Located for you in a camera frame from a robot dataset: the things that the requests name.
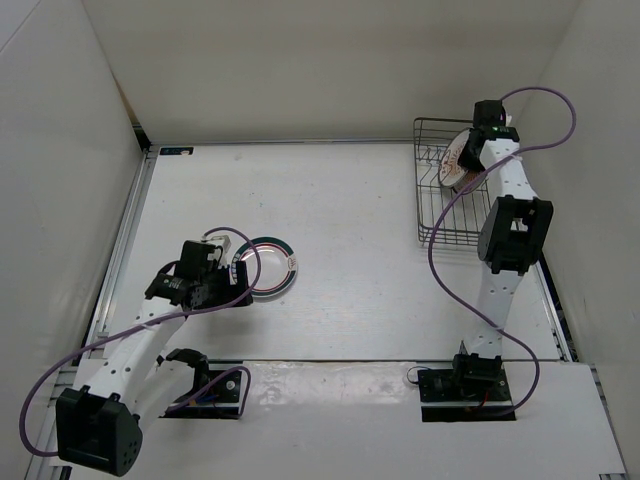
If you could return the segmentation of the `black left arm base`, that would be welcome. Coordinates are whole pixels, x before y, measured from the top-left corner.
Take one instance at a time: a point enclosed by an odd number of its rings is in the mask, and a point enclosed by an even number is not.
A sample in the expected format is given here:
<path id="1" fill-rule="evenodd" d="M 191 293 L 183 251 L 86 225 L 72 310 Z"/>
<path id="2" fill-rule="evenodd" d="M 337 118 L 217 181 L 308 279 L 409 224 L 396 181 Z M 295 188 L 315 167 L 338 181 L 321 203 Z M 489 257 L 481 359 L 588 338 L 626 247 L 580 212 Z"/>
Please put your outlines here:
<path id="1" fill-rule="evenodd" d="M 213 368 L 206 355 L 193 349 L 175 349 L 157 358 L 159 366 L 178 362 L 193 371 L 193 385 L 168 407 L 164 418 L 239 420 L 243 416 L 252 383 L 246 366 Z"/>

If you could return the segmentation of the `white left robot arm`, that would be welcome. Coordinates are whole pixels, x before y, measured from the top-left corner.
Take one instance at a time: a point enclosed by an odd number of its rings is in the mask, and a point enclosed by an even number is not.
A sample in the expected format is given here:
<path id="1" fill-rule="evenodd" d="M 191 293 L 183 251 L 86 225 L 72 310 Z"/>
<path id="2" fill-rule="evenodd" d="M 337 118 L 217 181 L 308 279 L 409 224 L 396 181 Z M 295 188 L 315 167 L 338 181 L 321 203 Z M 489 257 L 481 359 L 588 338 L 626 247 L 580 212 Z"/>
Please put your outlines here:
<path id="1" fill-rule="evenodd" d="M 141 451 L 145 430 L 164 415 L 194 415 L 214 401 L 232 402 L 247 368 L 213 370 L 192 349 L 165 350 L 189 315 L 252 299 L 244 262 L 210 262 L 158 272 L 134 322 L 137 330 L 117 343 L 102 366 L 55 405 L 60 460 L 122 477 Z"/>

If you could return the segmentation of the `orange sun pattern plate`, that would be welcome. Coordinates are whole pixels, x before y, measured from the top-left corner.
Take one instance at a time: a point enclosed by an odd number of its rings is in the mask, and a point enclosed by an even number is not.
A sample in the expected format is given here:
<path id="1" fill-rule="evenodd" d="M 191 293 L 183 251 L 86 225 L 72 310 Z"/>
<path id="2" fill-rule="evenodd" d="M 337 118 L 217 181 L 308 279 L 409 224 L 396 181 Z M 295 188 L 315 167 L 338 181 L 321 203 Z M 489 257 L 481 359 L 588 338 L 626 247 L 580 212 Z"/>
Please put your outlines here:
<path id="1" fill-rule="evenodd" d="M 466 143 L 470 128 L 460 131 L 450 141 L 440 160 L 437 180 L 440 187 L 458 193 L 474 181 L 481 173 L 469 172 L 458 165 L 458 157 Z"/>

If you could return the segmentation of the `green rimmed plate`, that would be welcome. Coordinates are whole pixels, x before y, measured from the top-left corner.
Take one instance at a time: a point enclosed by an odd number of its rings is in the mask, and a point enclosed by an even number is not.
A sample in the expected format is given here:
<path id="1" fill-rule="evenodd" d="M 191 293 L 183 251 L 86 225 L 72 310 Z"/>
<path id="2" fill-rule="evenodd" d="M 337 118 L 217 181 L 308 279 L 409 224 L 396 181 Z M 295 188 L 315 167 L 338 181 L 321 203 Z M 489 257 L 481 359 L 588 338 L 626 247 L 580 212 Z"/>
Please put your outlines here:
<path id="1" fill-rule="evenodd" d="M 252 290 L 252 297 L 258 302 L 268 302 L 283 296 L 294 285 L 298 274 L 298 261 L 294 249 L 277 237 L 262 236 L 252 240 L 261 261 L 259 280 Z M 248 243 L 239 247 L 232 257 L 232 278 L 238 280 L 237 265 L 243 262 L 248 275 L 248 283 L 255 281 L 257 260 Z"/>

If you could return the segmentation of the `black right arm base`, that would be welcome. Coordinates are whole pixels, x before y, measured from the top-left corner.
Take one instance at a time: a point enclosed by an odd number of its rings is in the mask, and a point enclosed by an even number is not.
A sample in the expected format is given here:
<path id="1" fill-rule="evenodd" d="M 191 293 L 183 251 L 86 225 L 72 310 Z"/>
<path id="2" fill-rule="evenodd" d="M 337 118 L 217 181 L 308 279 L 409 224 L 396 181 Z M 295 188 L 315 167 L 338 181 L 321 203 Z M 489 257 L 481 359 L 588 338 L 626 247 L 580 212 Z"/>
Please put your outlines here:
<path id="1" fill-rule="evenodd" d="M 449 366 L 417 364 L 405 375 L 419 392 L 425 423 L 509 422 L 516 419 L 499 355 L 485 358 L 464 349 Z"/>

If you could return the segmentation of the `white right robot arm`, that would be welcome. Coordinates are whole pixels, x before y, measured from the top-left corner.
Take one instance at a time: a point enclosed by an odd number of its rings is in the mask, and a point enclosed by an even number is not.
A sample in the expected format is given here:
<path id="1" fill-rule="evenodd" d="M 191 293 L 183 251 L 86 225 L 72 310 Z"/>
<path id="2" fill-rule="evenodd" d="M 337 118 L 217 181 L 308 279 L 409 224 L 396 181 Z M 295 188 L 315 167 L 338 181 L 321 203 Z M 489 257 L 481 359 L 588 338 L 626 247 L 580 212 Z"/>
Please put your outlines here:
<path id="1" fill-rule="evenodd" d="M 470 171 L 486 173 L 493 195 L 477 247 L 482 278 L 475 309 L 482 316 L 475 331 L 462 340 L 449 375 L 450 390 L 464 400 L 498 381 L 502 331 L 513 297 L 541 256 L 553 216 L 552 203 L 540 199 L 531 187 L 518 148 L 512 127 L 473 127 L 458 160 Z"/>

